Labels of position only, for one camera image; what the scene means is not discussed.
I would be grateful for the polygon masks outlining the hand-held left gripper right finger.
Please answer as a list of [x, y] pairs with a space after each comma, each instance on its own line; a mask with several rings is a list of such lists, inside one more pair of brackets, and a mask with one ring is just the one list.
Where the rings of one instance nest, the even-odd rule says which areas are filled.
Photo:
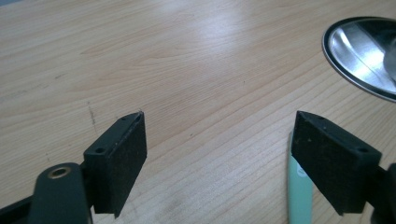
[[363, 210], [367, 175], [381, 159], [378, 150], [328, 119], [299, 111], [291, 155], [338, 214]]

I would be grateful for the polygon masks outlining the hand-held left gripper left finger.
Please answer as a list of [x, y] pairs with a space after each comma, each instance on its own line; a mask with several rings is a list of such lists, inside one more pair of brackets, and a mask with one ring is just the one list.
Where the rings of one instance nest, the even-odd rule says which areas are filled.
[[82, 170], [96, 214], [120, 215], [147, 155], [142, 111], [118, 119], [85, 150]]

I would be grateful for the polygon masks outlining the light green flat stick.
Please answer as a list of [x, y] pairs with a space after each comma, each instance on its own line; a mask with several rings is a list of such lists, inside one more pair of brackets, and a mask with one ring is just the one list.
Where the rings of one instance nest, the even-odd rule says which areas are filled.
[[287, 195], [289, 224], [311, 224], [313, 183], [291, 153], [289, 138]]

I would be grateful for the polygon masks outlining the round metal plate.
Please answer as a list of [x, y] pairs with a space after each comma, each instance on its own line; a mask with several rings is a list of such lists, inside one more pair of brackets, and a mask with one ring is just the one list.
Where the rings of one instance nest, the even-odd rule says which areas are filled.
[[325, 31], [322, 49], [342, 77], [396, 103], [396, 20], [354, 17], [338, 21]]

